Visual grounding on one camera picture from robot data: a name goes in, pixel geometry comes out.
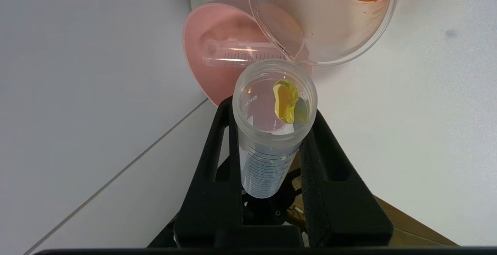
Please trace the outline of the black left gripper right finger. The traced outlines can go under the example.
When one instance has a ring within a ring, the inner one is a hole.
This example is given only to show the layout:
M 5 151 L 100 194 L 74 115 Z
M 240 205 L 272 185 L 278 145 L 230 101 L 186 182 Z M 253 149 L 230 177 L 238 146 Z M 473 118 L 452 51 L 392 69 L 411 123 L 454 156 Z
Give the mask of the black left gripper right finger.
M 310 247 L 387 246 L 393 224 L 320 112 L 300 145 Z

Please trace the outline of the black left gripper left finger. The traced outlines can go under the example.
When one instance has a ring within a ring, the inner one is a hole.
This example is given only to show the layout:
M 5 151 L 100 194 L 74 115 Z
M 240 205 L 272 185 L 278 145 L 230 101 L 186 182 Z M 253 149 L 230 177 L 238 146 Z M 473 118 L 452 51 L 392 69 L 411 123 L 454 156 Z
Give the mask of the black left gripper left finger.
M 232 97 L 216 111 L 192 182 L 177 215 L 174 233 L 180 248 L 214 246 L 219 229 L 243 224 L 241 166 Z M 216 181 L 225 129 L 229 129 L 229 177 Z

